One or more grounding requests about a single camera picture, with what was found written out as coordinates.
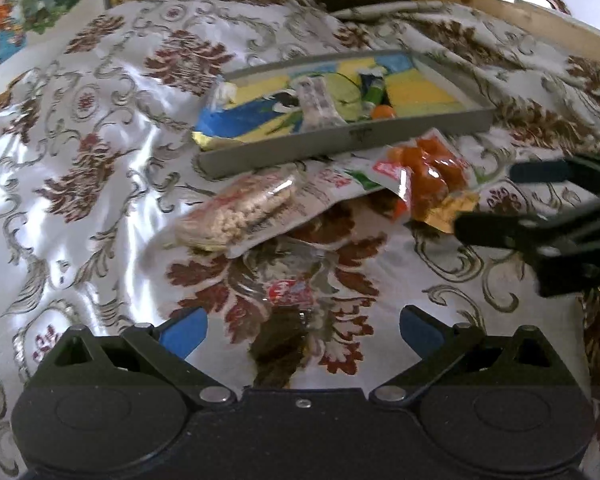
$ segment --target packaged peanuts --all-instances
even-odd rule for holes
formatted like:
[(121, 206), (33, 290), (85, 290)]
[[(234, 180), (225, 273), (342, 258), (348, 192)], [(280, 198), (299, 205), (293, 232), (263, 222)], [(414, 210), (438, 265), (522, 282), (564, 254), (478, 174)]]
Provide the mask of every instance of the packaged peanuts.
[(474, 171), (437, 130), (388, 148), (369, 179), (392, 190), (398, 201), (394, 219), (426, 222), (452, 232), (455, 214), (472, 210), (479, 200)]
[(174, 227), (179, 244), (204, 251), (224, 251), (287, 204), (304, 186), (295, 165), (239, 178)]

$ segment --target floral tablecloth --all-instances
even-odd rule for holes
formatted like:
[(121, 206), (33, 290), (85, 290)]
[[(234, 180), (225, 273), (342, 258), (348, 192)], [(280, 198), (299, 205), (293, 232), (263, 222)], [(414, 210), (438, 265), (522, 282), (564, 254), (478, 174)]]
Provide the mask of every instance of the floral tablecloth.
[[(584, 339), (581, 303), (538, 298), (515, 252), (395, 226), (382, 193), (237, 260), (160, 243), (178, 215), (229, 182), (196, 172), (189, 137), (214, 74), (396, 46), (453, 67), (496, 105), (490, 132), (457, 140), (490, 182), (481, 209), (554, 214), (588, 199), (572, 185), (516, 186), (505, 170), (600, 152), (600, 65), (461, 6), (404, 3), (337, 19), (292, 0), (140, 0), (93, 20), (13, 87), (0, 108), (0, 478), (25, 469), (10, 412), (69, 325), (116, 334), (190, 305), (204, 306), (210, 325), (189, 361), (237, 391), (255, 383), (368, 392), (418, 360), (398, 330), (409, 303), (490, 334), (536, 324), (589, 391), (587, 356), (600, 375), (600, 298), (589, 301), (598, 309)], [(310, 280), (306, 298), (321, 316), (295, 358), (263, 368), (250, 347), (276, 333), (276, 313), (261, 301), (272, 276)], [(600, 479), (600, 402), (596, 414), (584, 466)]]

